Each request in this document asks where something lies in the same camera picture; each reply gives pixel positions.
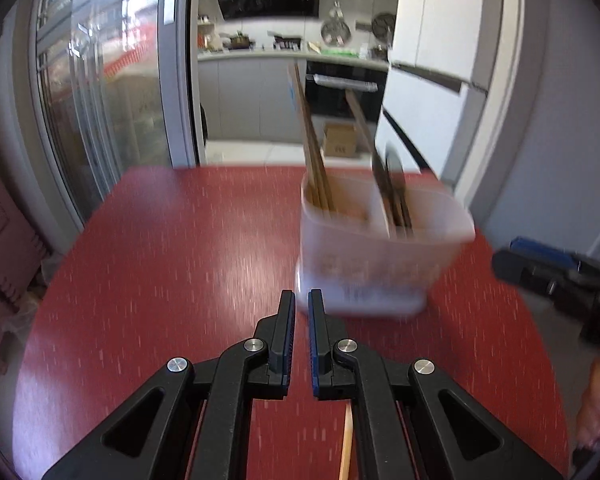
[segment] door frame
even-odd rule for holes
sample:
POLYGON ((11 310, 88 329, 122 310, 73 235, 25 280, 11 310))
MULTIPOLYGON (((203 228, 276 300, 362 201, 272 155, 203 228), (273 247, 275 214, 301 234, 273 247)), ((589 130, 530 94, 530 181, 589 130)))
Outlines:
POLYGON ((456 198, 484 225, 526 134, 542 73, 548 0, 502 0, 493 78, 456 198))
POLYGON ((190 53, 198 0, 158 0, 158 74, 171 164, 192 168, 202 141, 198 58, 190 53))

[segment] oven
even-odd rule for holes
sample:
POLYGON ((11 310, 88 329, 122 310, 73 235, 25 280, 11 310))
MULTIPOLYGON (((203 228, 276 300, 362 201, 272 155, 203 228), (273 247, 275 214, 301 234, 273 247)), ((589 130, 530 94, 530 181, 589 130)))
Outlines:
POLYGON ((360 66, 307 61, 304 95, 312 115, 352 119, 345 90, 355 91, 367 122, 377 124, 386 72, 360 66))

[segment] countertop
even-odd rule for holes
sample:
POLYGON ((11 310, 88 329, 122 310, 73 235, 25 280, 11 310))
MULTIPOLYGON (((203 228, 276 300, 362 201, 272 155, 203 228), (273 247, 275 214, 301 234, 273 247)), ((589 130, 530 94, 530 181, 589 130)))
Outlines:
POLYGON ((264 57, 271 58, 289 58, 289 59, 306 59, 310 61, 320 61, 323 63, 337 63, 349 66, 361 66, 363 68, 371 68, 375 70, 389 70, 389 63, 376 59, 360 59, 359 57, 351 56, 334 56, 333 54, 318 54, 317 52, 308 52, 306 50, 277 50, 268 48, 262 49, 244 49, 244 50, 220 50, 218 52, 205 52, 198 54, 198 62, 221 60, 221 59, 261 59, 264 57))
MULTIPOLYGON (((64 258, 29 335, 13 413, 23 480, 38 480, 170 358, 219 356, 276 312, 280 291, 294 288, 305 171, 145 167, 123 175, 64 258)), ((430 358, 566 474, 549 357, 516 290, 493 277, 491 255, 477 233, 421 314, 346 319, 347 331, 390 359, 430 358)), ((251 480, 338 477, 345 405, 312 397, 301 313, 295 334, 288 397, 253 403, 251 480)))

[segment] sliding glass door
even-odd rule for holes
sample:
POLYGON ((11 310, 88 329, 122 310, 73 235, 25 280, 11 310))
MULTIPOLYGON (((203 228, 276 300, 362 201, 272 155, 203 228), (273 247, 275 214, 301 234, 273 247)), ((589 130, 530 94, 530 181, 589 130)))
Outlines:
POLYGON ((82 222, 128 168, 195 164, 190 107, 161 91, 178 89, 176 102, 189 103, 188 81, 178 81, 188 68, 175 52, 178 27, 189 30, 176 9, 188 1, 40 0, 34 11, 49 155, 82 222), (158 50, 173 52, 158 65, 158 50))

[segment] floor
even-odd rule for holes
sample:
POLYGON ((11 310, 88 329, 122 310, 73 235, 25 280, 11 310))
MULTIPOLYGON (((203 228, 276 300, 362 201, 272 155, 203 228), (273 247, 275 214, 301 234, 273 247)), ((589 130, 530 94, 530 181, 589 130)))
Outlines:
POLYGON ((11 427, 13 425, 13 403, 16 395, 18 372, 24 356, 24 347, 33 319, 18 331, 18 335, 7 332, 0 345, 0 355, 8 364, 7 373, 0 376, 0 450, 13 463, 11 427))
MULTIPOLYGON (((205 151, 207 164, 304 166, 304 149, 302 148, 302 144, 208 140, 205 151)), ((324 165, 330 168, 370 168, 371 155, 368 153, 359 153, 351 158, 325 156, 324 165)))
POLYGON ((573 450, 580 397, 589 381, 591 362, 598 353, 578 339, 581 325, 558 314, 544 299, 530 294, 523 294, 523 297, 533 313, 544 347, 554 366, 567 420, 570 449, 573 450))

